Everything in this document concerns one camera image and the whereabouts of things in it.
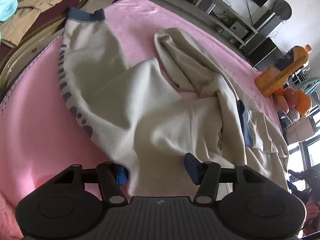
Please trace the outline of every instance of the blue trim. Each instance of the blue trim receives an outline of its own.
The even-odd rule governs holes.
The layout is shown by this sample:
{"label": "blue trim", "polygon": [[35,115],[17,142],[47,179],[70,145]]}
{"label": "blue trim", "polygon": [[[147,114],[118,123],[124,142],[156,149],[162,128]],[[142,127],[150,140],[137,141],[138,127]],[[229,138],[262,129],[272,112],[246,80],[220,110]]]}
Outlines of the blue trim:
{"label": "blue trim", "polygon": [[129,171],[121,165],[117,165],[117,184],[119,186],[124,186],[129,180]]}
{"label": "blue trim", "polygon": [[253,138],[248,126],[249,112],[244,103],[239,100],[237,102],[238,114],[240,118],[241,130],[244,137],[244,144],[247,147],[253,147]]}
{"label": "blue trim", "polygon": [[81,11],[79,9],[76,9],[74,7],[70,8],[68,20],[75,20],[77,22],[97,22],[97,21],[103,21],[106,17],[104,15],[104,10],[100,9],[98,11],[95,11],[93,14]]}

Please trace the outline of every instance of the clothing pile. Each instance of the clothing pile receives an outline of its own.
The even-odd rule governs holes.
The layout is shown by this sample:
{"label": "clothing pile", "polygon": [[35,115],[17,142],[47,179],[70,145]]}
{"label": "clothing pile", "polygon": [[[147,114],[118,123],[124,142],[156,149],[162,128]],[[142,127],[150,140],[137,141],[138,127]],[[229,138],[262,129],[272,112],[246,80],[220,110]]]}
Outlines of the clothing pile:
{"label": "clothing pile", "polygon": [[6,9],[6,21],[1,24],[0,31],[2,33],[1,42],[7,46],[14,48],[19,45],[23,36],[30,29],[39,15],[44,11],[54,7],[62,0],[9,0],[6,8],[1,7],[0,14]]}
{"label": "clothing pile", "polygon": [[[194,196],[187,152],[225,168],[246,164],[287,189],[286,142],[253,99],[185,31],[158,31],[154,43],[172,85],[156,58],[130,64],[103,10],[70,10],[59,55],[67,108],[129,170],[129,194]],[[177,90],[199,99],[182,99]]]}

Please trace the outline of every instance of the blue cuff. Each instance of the blue cuff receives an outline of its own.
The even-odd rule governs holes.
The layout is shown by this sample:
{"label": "blue cuff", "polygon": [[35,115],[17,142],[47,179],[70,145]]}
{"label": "blue cuff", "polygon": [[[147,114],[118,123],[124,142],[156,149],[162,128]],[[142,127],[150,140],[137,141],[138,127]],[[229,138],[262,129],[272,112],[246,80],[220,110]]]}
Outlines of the blue cuff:
{"label": "blue cuff", "polygon": [[100,9],[98,11],[95,11],[93,14],[81,11],[77,8],[71,7],[69,14],[68,14],[68,20],[74,20],[76,22],[99,22],[104,21],[106,19],[104,15],[104,10]]}

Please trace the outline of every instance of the pink blanket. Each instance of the pink blanket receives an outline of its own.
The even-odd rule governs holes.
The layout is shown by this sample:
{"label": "pink blanket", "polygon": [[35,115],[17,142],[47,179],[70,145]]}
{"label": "pink blanket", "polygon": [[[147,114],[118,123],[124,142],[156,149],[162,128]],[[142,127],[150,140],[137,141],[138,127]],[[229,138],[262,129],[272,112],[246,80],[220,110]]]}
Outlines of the pink blanket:
{"label": "pink blanket", "polygon": [[[271,100],[254,84],[257,73],[208,33],[148,0],[120,0],[107,7],[105,15],[132,64],[157,57],[153,42],[157,30],[179,27],[189,32],[279,125]],[[0,239],[22,237],[14,207],[23,197],[73,163],[93,168],[108,160],[61,97],[60,46],[58,38],[33,60],[0,104]],[[192,93],[181,95],[196,98]],[[96,187],[87,190],[99,194]]]}

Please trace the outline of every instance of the wall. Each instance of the wall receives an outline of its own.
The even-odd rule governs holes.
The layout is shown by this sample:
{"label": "wall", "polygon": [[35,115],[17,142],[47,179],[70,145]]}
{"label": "wall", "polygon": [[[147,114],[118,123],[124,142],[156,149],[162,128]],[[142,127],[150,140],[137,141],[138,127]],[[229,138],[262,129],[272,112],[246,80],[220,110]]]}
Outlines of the wall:
{"label": "wall", "polygon": [[[247,22],[249,13],[244,0],[230,0],[234,10]],[[267,9],[272,9],[276,0],[269,0],[260,8],[249,0],[250,11],[255,23]],[[278,29],[273,41],[282,51],[288,51],[295,45],[310,44],[313,52],[310,55],[311,74],[320,76],[320,0],[285,0],[292,8],[292,17]]]}

